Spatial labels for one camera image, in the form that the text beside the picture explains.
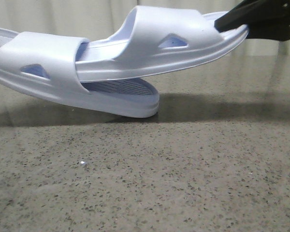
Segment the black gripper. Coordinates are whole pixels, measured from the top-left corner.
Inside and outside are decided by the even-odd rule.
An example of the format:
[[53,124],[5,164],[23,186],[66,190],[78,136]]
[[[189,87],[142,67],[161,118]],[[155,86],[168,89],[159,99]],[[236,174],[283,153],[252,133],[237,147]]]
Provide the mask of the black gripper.
[[[286,15],[287,24],[254,24],[274,20]],[[247,39],[290,40],[290,0],[244,0],[225,15],[215,20],[219,32],[247,25]]]

